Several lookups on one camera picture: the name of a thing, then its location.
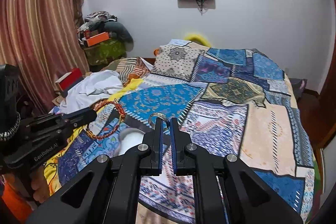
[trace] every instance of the metal screw cap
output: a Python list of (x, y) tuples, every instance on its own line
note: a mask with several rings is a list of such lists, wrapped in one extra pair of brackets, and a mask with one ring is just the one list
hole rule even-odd
[(229, 154), (226, 156), (227, 160), (230, 162), (235, 162), (237, 160), (237, 156), (234, 154)]
[(197, 145), (195, 145), (194, 143), (189, 143), (189, 144), (187, 144), (186, 147), (187, 147), (188, 150), (193, 151), (193, 150), (196, 150)]
[(97, 157), (97, 161), (100, 162), (100, 163), (103, 163), (105, 161), (107, 161), (109, 158), (106, 156), (106, 155), (99, 155)]
[(139, 145), (138, 145), (138, 149), (139, 149), (140, 151), (145, 151), (145, 150), (148, 149), (148, 145), (146, 145), (145, 143), (139, 144)]

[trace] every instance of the orange cloth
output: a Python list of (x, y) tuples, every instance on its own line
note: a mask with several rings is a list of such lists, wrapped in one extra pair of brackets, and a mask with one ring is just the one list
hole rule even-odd
[(32, 209), (28, 203), (21, 198), (8, 183), (5, 183), (5, 190), (2, 195), (3, 201), (13, 215), (23, 224), (28, 216), (31, 214)]
[(155, 56), (157, 56), (157, 55), (158, 55), (158, 51), (159, 51), (159, 48), (157, 48), (157, 49), (155, 49), (155, 50), (154, 50), (154, 52), (153, 52), (153, 53), (154, 53), (154, 55), (155, 55)]

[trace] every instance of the striped curtain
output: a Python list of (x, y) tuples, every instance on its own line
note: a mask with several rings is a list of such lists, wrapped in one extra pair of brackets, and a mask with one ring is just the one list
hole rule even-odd
[(89, 71), (76, 35), (77, 1), (0, 0), (0, 64), (20, 68), (21, 83), (42, 113), (53, 107), (60, 76), (75, 67)]

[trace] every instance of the bed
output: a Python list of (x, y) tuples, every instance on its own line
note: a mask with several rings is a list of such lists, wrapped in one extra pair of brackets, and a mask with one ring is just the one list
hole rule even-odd
[[(310, 218), (320, 187), (317, 164), (289, 79), (265, 54), (173, 39), (159, 48), (151, 70), (140, 58), (123, 59), (114, 69), (125, 88), (109, 100), (119, 100), (125, 121), (103, 140), (89, 138), (85, 128), (75, 130), (45, 166), (51, 194), (98, 155), (113, 157), (120, 131), (149, 131), (149, 115), (161, 112), (177, 117), (180, 129), (210, 153), (239, 156), (304, 222)], [(96, 135), (117, 123), (113, 108), (106, 105), (91, 123)], [(169, 145), (162, 174), (142, 178), (137, 223), (194, 223), (192, 178), (173, 175)]]

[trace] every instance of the cable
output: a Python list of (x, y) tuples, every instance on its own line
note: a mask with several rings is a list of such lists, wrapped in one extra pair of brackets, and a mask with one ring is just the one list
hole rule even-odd
[(201, 14), (203, 14), (203, 7), (204, 7), (204, 2), (206, 2), (207, 0), (196, 0), (196, 3), (199, 7), (199, 11), (201, 12)]

